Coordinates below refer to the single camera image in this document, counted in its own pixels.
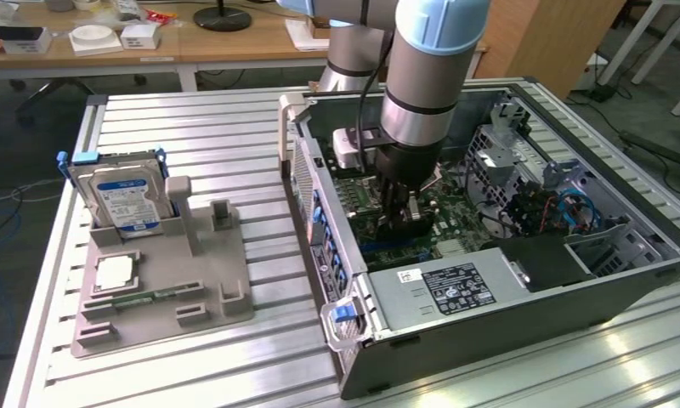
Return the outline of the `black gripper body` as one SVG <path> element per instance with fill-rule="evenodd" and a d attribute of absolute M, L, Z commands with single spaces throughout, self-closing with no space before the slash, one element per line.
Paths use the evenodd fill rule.
<path fill-rule="evenodd" d="M 419 188 L 434 174 L 439 156 L 439 144 L 386 144 L 378 148 L 374 165 L 383 180 Z"/>

